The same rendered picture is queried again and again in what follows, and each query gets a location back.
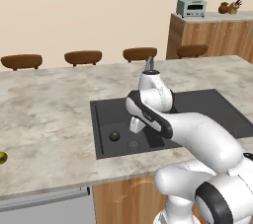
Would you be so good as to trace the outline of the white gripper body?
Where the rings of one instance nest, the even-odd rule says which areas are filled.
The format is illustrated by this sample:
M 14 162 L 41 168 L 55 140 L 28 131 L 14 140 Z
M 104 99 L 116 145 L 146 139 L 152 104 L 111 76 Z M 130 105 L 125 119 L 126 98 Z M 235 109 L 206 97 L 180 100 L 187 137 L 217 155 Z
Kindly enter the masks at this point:
M 138 134 L 143 128 L 145 127 L 145 124 L 136 117 L 132 117 L 130 120 L 129 130 L 135 134 Z

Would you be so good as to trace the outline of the dark grey sink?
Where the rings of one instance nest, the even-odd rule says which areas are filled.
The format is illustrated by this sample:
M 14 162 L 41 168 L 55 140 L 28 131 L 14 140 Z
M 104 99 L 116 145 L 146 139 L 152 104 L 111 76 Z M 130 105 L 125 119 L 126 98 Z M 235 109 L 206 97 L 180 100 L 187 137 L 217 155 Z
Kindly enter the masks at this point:
M 177 143 L 164 139 L 148 126 L 138 134 L 132 133 L 125 98 L 92 101 L 90 109 L 97 159 L 179 148 Z M 175 93 L 171 113 L 178 112 L 207 115 L 236 139 L 253 136 L 253 123 L 216 89 Z M 110 140 L 113 131 L 120 134 L 118 141 Z

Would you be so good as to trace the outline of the wooden cupboard door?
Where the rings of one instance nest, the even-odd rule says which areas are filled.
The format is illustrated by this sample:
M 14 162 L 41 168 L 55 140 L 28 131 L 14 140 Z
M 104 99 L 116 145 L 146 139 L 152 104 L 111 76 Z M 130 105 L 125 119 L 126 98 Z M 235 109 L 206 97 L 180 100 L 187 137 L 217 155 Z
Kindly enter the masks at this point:
M 143 177 L 93 186 L 97 224 L 152 224 L 166 196 Z

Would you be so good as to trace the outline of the brown wooden stool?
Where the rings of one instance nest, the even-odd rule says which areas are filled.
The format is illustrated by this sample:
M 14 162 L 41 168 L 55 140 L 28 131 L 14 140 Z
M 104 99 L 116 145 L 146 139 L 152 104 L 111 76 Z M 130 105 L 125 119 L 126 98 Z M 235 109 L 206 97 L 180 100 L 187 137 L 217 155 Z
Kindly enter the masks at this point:
M 82 64 L 96 65 L 102 59 L 100 50 L 70 51 L 64 54 L 64 59 L 73 67 Z
M 204 55 L 208 51 L 209 47 L 206 44 L 187 44 L 181 45 L 177 49 L 177 55 L 182 58 L 197 58 Z
M 38 69 L 42 65 L 42 56 L 39 54 L 7 55 L 0 58 L 3 66 L 17 71 L 18 69 Z
M 146 60 L 149 56 L 157 54 L 156 47 L 134 47 L 123 51 L 123 57 L 127 62 Z

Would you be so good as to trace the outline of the wooden cupboard run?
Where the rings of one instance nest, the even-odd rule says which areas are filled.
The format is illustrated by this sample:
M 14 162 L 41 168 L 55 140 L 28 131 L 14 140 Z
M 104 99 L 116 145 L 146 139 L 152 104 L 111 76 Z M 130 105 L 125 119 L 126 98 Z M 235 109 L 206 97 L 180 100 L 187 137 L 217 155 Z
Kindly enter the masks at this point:
M 253 63 L 253 11 L 207 12 L 204 17 L 170 17 L 167 59 L 176 59 L 180 45 L 206 44 L 206 56 L 238 55 Z

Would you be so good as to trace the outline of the grey dishwasher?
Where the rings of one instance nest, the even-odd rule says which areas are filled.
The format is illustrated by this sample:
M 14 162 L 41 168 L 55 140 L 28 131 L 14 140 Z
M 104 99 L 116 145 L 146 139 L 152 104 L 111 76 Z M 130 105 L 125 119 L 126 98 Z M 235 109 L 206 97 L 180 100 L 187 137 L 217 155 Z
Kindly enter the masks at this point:
M 0 224 L 96 224 L 92 189 L 0 200 Z

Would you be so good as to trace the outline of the pale green toaster oven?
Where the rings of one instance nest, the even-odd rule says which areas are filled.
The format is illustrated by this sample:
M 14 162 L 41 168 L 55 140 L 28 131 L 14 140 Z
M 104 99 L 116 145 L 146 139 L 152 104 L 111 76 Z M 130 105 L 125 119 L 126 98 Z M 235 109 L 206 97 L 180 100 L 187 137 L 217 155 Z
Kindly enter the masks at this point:
M 204 17 L 207 2 L 205 0 L 178 0 L 176 14 L 185 17 Z

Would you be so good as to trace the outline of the orange round fruit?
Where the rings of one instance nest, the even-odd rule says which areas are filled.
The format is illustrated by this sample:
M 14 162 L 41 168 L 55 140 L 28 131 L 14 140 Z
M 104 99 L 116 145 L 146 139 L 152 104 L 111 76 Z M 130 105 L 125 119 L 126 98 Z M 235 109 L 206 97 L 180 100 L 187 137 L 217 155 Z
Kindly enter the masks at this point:
M 228 12 L 228 3 L 222 2 L 220 6 L 218 7 L 218 12 L 220 14 L 226 14 Z

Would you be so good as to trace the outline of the wooden knife block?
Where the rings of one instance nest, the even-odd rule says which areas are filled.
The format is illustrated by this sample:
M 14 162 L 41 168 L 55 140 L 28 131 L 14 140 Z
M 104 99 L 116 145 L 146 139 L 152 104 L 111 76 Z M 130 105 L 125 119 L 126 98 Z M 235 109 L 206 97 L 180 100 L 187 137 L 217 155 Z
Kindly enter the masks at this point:
M 232 2 L 228 6 L 228 13 L 229 14 L 236 14 L 239 7 L 242 5 L 242 0 L 237 0 L 235 2 Z

